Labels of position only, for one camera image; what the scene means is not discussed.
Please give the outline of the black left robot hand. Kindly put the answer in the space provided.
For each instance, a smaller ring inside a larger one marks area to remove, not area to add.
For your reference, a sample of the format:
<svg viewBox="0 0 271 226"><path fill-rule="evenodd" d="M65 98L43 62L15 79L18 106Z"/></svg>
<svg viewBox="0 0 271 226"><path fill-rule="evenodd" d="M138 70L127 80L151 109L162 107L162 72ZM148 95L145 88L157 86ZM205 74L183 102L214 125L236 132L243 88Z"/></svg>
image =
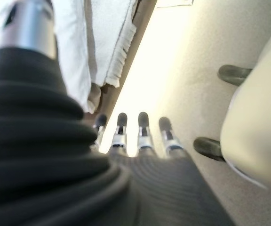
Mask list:
<svg viewBox="0 0 271 226"><path fill-rule="evenodd" d="M0 32L0 226L232 226L191 156L93 149L67 95L49 0L16 0Z"/></svg>

